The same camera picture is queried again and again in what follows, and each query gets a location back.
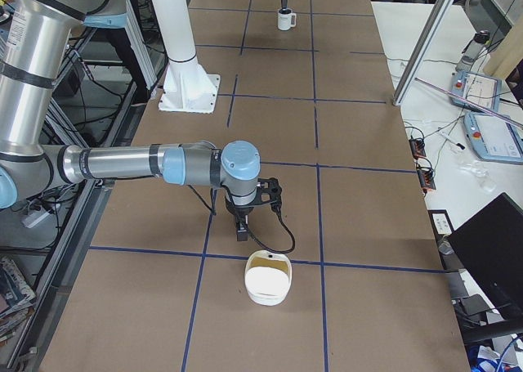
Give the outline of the white power strip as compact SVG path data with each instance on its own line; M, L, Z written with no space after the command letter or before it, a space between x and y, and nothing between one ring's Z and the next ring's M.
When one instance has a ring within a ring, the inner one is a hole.
M28 213L21 218L21 224L23 225L23 227L31 229L36 227L49 216L50 213L44 208L41 208L39 210L29 210Z

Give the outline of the cream white container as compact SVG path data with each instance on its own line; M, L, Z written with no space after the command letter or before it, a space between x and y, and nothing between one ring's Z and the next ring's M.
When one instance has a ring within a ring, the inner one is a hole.
M285 254L258 250L252 253L244 270L244 285L251 300L262 306L281 304L288 295L293 269Z

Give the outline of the orange circuit board upper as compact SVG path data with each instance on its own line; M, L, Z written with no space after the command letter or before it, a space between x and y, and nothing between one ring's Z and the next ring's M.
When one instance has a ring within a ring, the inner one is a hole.
M410 138L409 147L414 159L426 158L425 141L423 138Z

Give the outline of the lower blue teach pendant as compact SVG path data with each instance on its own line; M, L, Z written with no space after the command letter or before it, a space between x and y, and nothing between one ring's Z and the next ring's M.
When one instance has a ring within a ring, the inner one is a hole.
M478 112L468 112L463 122L472 149L480 159L522 164L522 138L515 126Z

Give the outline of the white mug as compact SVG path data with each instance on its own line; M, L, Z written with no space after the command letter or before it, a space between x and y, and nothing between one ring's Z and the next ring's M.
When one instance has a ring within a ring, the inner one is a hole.
M278 10L277 27L280 31L293 29L297 23L297 14L290 8L280 8Z

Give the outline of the stack of books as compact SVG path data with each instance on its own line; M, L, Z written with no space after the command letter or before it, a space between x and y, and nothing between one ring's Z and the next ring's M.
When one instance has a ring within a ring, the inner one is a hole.
M1 256L1 342L16 333L16 328L33 312L36 293L16 263Z

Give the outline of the orange circuit board lower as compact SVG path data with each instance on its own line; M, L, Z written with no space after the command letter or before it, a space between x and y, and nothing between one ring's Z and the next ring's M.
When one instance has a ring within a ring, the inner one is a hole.
M417 175L422 191L425 194L436 189L433 168L417 167Z

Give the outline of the blue teach pendant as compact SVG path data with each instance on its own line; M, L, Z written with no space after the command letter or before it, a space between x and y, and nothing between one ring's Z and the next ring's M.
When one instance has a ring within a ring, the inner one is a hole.
M458 71L452 75L450 91L498 112L502 82L483 74Z
M515 126L478 112L468 112L463 122L472 149L480 159L522 164L522 138Z

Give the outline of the aluminium frame post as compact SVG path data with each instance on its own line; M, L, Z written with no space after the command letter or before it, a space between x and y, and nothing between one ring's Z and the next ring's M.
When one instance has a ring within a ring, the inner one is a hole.
M399 106L405 99L406 94L422 65L423 59L432 43L432 40L434 39L442 20L445 18L446 12L452 6L453 1L454 0L436 0L413 49L412 55L409 58L405 71L400 77L400 81L392 97L393 105Z

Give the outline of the white pedestal column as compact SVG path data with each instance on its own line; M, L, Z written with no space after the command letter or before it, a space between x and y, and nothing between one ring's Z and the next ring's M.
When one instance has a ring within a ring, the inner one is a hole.
M199 63L187 0L151 0L168 66L159 102L162 111L211 114L221 77Z

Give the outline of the black laptop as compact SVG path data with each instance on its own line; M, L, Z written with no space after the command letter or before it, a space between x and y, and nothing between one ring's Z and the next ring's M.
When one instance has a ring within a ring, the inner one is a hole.
M521 317L522 208L502 193L463 223L448 241L502 317Z

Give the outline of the orange circuit board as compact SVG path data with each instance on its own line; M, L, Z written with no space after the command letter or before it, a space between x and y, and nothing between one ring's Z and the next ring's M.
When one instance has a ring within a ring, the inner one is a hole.
M417 175L422 191L425 194L436 189L433 168L417 167Z
M409 147L414 159L426 158L425 141L423 138L410 138Z

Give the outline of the grey water bottle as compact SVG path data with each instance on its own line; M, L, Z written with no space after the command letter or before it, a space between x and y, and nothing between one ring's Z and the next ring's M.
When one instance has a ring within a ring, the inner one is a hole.
M470 71L472 66L475 64L477 57L480 55L489 41L489 30L480 30L479 32L476 32L471 41L463 49L462 56L459 62L456 64L455 70L457 72L464 70Z

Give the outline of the upper blue teach pendant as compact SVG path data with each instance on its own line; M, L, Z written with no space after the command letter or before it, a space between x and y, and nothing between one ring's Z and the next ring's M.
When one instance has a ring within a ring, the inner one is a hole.
M498 112L502 82L483 74L458 71L452 75L450 91Z

